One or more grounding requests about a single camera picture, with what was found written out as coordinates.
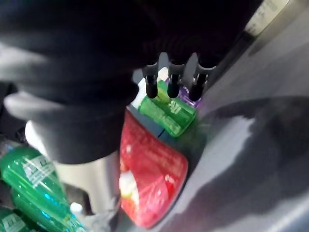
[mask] green label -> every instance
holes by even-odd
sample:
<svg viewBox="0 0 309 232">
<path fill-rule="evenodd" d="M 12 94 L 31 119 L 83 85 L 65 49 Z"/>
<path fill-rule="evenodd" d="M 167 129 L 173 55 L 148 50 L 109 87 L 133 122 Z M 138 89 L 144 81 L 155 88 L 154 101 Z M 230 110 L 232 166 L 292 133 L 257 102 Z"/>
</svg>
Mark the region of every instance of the green label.
<svg viewBox="0 0 309 232">
<path fill-rule="evenodd" d="M 26 225 L 16 214 L 10 214 L 2 219 L 4 230 L 6 232 L 18 232 Z"/>
</svg>

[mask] bottle cap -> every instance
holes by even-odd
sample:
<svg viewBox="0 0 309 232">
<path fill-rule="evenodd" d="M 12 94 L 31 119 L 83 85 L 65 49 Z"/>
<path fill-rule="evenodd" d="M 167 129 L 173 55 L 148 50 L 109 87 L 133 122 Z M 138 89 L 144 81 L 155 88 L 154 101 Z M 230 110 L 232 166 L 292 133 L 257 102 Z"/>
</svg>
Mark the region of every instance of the bottle cap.
<svg viewBox="0 0 309 232">
<path fill-rule="evenodd" d="M 138 109 L 141 102 L 143 101 L 143 99 L 146 97 L 146 81 L 145 78 L 141 79 L 141 81 L 138 84 L 139 86 L 139 92 L 136 96 L 136 98 L 133 100 L 133 102 L 131 103 L 131 105 L 135 108 Z"/>
</svg>

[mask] red bag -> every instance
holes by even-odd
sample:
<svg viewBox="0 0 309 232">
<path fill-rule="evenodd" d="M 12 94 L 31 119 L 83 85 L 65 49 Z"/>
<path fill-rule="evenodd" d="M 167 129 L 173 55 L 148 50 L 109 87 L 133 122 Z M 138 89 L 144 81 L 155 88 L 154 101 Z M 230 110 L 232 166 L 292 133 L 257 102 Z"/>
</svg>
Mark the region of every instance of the red bag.
<svg viewBox="0 0 309 232">
<path fill-rule="evenodd" d="M 136 225 L 152 227 L 177 198 L 188 162 L 182 154 L 152 136 L 128 110 L 120 159 L 121 207 Z"/>
</svg>

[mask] plastic bottle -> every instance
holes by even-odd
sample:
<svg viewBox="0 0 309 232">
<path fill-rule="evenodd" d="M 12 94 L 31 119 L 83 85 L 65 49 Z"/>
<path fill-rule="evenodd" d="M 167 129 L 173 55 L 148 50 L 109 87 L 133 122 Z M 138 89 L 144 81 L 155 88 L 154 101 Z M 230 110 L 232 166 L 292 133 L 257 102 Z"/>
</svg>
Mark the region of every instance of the plastic bottle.
<svg viewBox="0 0 309 232">
<path fill-rule="evenodd" d="M 179 137 L 195 119 L 196 110 L 178 98 L 169 98 L 168 87 L 163 80 L 158 81 L 158 95 L 154 99 L 147 97 L 145 86 L 142 79 L 132 106 L 160 124 L 172 137 Z"/>
<path fill-rule="evenodd" d="M 53 164 L 31 147 L 18 147 L 0 159 L 2 179 L 12 187 L 17 209 L 50 232 L 84 231 L 70 211 Z"/>
<path fill-rule="evenodd" d="M 12 210 L 0 207 L 1 232 L 30 232 L 25 222 Z"/>
<path fill-rule="evenodd" d="M 29 217 L 27 217 L 23 212 L 18 209 L 14 209 L 13 212 L 17 214 L 27 225 L 30 232 L 48 232 L 47 230 L 43 229 L 44 226 L 38 225 Z"/>
</svg>

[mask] label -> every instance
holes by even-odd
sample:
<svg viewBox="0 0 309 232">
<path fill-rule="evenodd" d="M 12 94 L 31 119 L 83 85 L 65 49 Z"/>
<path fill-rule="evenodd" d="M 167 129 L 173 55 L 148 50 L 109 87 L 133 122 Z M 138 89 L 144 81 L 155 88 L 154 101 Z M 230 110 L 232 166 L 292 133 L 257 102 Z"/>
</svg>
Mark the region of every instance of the label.
<svg viewBox="0 0 309 232">
<path fill-rule="evenodd" d="M 37 187 L 42 180 L 55 170 L 53 164 L 44 156 L 38 156 L 27 160 L 27 163 L 23 164 L 23 168 L 28 180 L 33 184 L 33 187 Z"/>
<path fill-rule="evenodd" d="M 289 0 L 264 0 L 248 22 L 245 30 L 253 36 L 258 36 L 288 2 Z"/>
<path fill-rule="evenodd" d="M 22 219 L 16 214 L 10 214 L 2 219 L 3 226 L 6 232 L 18 232 L 26 225 Z"/>
</svg>

